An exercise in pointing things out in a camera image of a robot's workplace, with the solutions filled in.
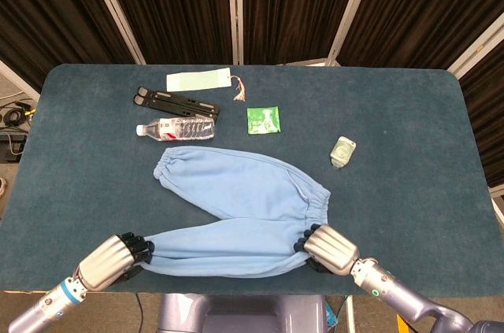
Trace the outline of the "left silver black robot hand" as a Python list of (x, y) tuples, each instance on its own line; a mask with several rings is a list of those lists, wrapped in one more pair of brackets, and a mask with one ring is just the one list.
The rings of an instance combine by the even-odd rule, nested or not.
[(105, 290), (137, 276), (149, 264), (154, 243), (141, 235), (127, 232), (112, 235), (77, 266), (73, 279), (78, 279), (90, 291)]

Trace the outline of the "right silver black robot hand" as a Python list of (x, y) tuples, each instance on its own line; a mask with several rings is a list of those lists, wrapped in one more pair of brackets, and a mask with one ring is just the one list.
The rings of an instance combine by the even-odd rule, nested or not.
[(313, 224), (294, 244), (296, 253), (307, 253), (308, 266), (319, 273), (348, 276), (360, 252), (356, 245), (327, 224)]

